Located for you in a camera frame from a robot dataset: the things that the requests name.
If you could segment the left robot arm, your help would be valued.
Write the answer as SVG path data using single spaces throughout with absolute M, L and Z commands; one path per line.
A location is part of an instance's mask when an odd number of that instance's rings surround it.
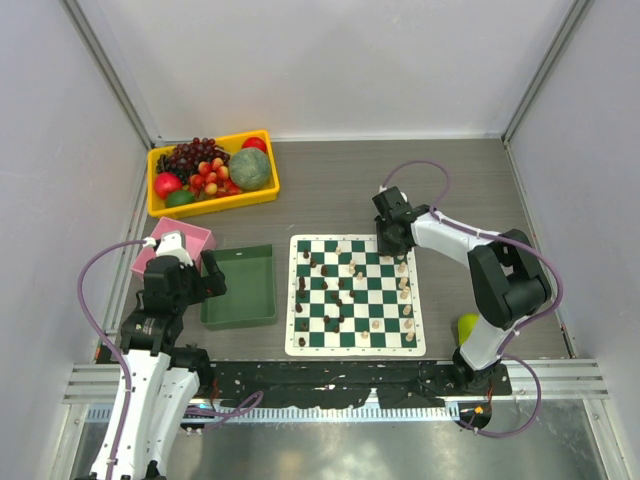
M 186 310 L 226 293 L 214 253 L 203 271 L 175 255 L 148 261 L 136 307 L 120 327 L 112 353 L 120 365 L 118 390 L 91 479 L 163 479 L 191 399 L 214 383 L 207 352 L 179 347 Z

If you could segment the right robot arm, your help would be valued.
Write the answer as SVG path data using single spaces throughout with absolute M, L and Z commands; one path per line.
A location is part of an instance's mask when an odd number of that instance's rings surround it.
M 465 394 L 484 387 L 501 360 L 507 339 L 551 297 L 551 284 L 524 232 L 502 235 L 455 221 L 427 206 L 413 207 L 396 187 L 372 198 L 378 253 L 400 256 L 433 250 L 469 271 L 479 316 L 459 342 L 452 381 Z

